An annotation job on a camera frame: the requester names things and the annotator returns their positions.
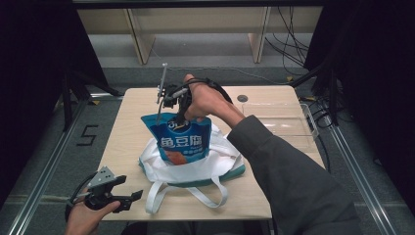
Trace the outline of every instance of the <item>metal rod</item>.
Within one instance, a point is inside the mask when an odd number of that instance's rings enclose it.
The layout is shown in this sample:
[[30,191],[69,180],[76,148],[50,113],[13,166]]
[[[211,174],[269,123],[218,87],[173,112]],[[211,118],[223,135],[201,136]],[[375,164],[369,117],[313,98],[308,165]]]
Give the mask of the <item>metal rod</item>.
[[124,96],[114,96],[110,93],[92,93],[91,94],[91,99],[92,101],[116,101],[116,100],[122,100],[124,98]]
[[[327,124],[331,123],[331,119],[329,117],[325,117],[325,121]],[[351,151],[345,138],[343,137],[340,128],[337,125],[332,125],[330,127],[330,130],[337,146],[339,147],[342,153],[346,165],[350,170],[351,176],[353,177],[354,182],[356,183],[363,197],[363,200],[366,202],[366,205],[370,213],[372,213],[372,216],[375,219],[375,222],[378,225],[379,230],[384,235],[397,234],[391,220],[389,219],[387,212],[381,205],[378,197],[376,196],[376,193],[370,186],[370,183],[364,175],[363,170],[361,169],[353,152]]]
[[160,86],[159,86],[159,95],[158,95],[156,104],[159,104],[160,103],[160,97],[161,97],[161,93],[162,93],[162,87],[164,86],[165,73],[167,71],[167,63],[162,64],[162,66],[164,67],[164,70],[162,71],[162,77],[161,77],[161,82],[160,82]]

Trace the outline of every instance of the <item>wooden table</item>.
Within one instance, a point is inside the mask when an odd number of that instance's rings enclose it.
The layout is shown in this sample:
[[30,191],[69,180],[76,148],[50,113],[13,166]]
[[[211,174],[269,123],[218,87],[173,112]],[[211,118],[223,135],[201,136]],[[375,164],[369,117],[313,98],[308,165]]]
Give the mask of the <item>wooden table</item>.
[[[242,109],[239,95],[246,95],[250,103],[278,103],[300,105],[297,95],[291,86],[228,86],[224,87],[234,104]],[[124,184],[114,188],[115,195],[130,195],[143,189],[141,200],[134,202],[130,211],[110,213],[104,220],[222,220],[222,219],[261,219],[271,218],[269,204],[254,180],[248,161],[245,161],[246,172],[236,179],[223,182],[229,192],[227,203],[218,208],[210,209],[199,202],[185,189],[169,192],[156,214],[147,214],[145,204],[152,183],[148,181],[138,158],[152,134],[140,119],[143,115],[155,114],[159,105],[156,104],[156,88],[132,88],[127,90],[119,108],[115,124],[99,168],[106,165],[115,175],[126,175]],[[164,112],[176,112],[167,108]],[[217,117],[210,117],[223,133],[230,128]],[[323,166],[315,143],[307,154]],[[209,197],[219,199],[220,194],[214,186],[201,188]]]

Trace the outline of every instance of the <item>bag handle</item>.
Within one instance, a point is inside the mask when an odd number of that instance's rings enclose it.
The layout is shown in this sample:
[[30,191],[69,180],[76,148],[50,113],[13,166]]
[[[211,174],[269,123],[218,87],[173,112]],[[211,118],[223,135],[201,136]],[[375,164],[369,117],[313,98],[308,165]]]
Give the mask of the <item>bag handle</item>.
[[220,183],[219,176],[213,177],[211,181],[213,181],[213,183],[219,188],[220,194],[222,195],[222,198],[218,204],[208,198],[204,193],[201,192],[201,190],[196,187],[187,188],[187,190],[189,190],[189,192],[191,192],[196,198],[199,199],[199,201],[201,201],[206,206],[210,208],[218,208],[225,205],[226,201],[228,200],[228,190]]
[[[213,181],[213,183],[219,188],[220,194],[222,195],[219,203],[215,203],[214,201],[212,201],[210,198],[208,198],[204,193],[202,193],[196,187],[191,187],[191,188],[186,188],[186,189],[190,193],[192,193],[199,201],[205,204],[207,207],[218,208],[218,207],[223,206],[228,200],[228,190],[226,189],[225,186],[223,186],[220,183],[219,176],[213,177],[211,181]],[[156,213],[160,208],[161,202],[164,199],[165,194],[179,188],[175,186],[167,186],[159,192],[162,185],[163,183],[161,181],[156,181],[152,185],[152,188],[150,189],[149,195],[147,197],[147,202],[146,202],[147,213]]]

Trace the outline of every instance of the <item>snack bag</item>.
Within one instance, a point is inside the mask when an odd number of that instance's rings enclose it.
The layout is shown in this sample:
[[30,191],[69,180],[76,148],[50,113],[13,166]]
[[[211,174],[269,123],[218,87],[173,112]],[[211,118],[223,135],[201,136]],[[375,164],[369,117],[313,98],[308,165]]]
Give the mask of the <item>snack bag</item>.
[[186,120],[178,125],[176,114],[161,113],[142,116],[147,128],[158,142],[161,158],[173,165],[184,165],[204,158],[208,154],[211,120]]

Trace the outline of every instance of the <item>gray sleeve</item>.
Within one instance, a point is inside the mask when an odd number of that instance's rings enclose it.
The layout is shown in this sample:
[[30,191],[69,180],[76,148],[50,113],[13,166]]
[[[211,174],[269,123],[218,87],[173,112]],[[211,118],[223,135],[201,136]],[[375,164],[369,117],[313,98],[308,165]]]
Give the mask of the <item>gray sleeve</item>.
[[350,195],[325,169],[273,135],[256,117],[243,119],[228,140],[250,162],[284,234],[361,234]]

